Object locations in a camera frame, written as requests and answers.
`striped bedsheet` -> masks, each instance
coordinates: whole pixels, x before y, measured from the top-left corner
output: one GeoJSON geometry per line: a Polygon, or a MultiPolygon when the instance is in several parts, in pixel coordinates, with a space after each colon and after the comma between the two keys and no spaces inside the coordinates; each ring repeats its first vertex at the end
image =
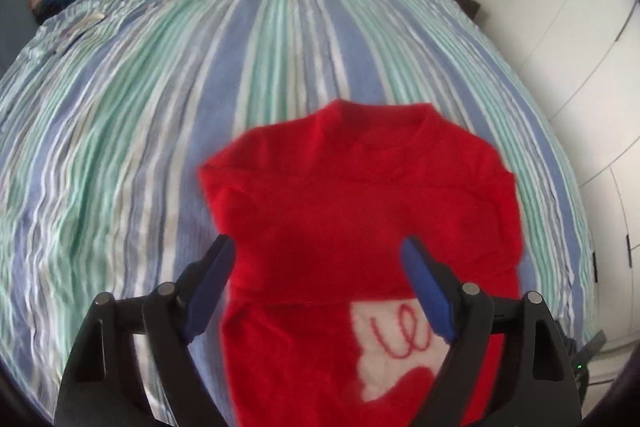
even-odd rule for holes
{"type": "MultiPolygon", "coordinates": [[[[337,97],[428,101],[491,142],[517,178],[523,291],[542,292],[580,342],[593,332],[574,174],[516,74],[451,0],[78,0],[40,28],[0,93],[0,357],[43,411],[92,298],[148,293],[216,237],[198,165],[251,127],[337,97]],[[106,19],[56,53],[96,12],[106,19]]],[[[220,308],[191,352],[233,422],[220,308]]]]}

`white patch on sweater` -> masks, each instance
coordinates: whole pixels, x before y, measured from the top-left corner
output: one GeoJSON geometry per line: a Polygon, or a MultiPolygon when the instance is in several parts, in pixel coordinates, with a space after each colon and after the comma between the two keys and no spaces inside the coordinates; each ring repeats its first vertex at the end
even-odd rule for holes
{"type": "Polygon", "coordinates": [[[377,400],[416,367],[440,370],[449,350],[429,326],[418,299],[351,303],[353,332],[362,348],[362,399],[377,400]]]}

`bed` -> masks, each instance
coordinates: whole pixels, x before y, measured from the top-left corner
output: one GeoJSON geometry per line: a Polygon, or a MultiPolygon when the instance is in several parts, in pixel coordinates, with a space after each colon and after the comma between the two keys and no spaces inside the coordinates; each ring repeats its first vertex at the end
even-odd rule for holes
{"type": "MultiPolygon", "coordinates": [[[[494,45],[452,0],[78,0],[0,80],[0,357],[52,413],[93,297],[175,280],[216,237],[196,168],[254,126],[335,98],[433,103],[516,174],[523,291],[594,333],[591,240],[569,162],[494,45]],[[68,48],[85,16],[106,18],[68,48]]],[[[191,354],[234,423],[217,325],[191,354]]],[[[171,421],[144,343],[156,417],[171,421]]]]}

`red garment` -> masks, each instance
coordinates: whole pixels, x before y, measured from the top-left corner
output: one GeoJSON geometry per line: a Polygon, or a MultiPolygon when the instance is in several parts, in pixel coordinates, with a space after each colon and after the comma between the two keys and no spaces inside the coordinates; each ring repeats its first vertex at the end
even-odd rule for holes
{"type": "MultiPolygon", "coordinates": [[[[402,272],[407,235],[463,282],[519,296],[514,177],[431,105],[334,102],[249,131],[200,179],[237,245],[222,337],[242,427],[409,425],[447,346],[402,272]]],[[[482,416],[500,348],[465,422],[482,416]]]]}

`silver screw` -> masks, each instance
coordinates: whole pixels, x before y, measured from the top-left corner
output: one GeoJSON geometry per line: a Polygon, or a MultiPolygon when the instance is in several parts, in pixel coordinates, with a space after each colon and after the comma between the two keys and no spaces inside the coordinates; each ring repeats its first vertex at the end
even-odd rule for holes
{"type": "Polygon", "coordinates": [[[175,291],[175,284],[172,282],[163,282],[158,286],[158,293],[160,295],[171,295],[175,291]]]}
{"type": "Polygon", "coordinates": [[[480,293],[480,286],[473,282],[465,282],[462,285],[462,291],[467,295],[478,295],[480,293]]]}
{"type": "Polygon", "coordinates": [[[107,304],[107,302],[109,302],[110,300],[111,300],[111,294],[109,292],[102,292],[102,293],[98,293],[98,295],[95,296],[94,302],[96,304],[107,304]]]}
{"type": "Polygon", "coordinates": [[[540,304],[542,302],[542,295],[538,292],[529,292],[527,293],[527,299],[529,299],[530,302],[533,302],[533,304],[540,304]]]}

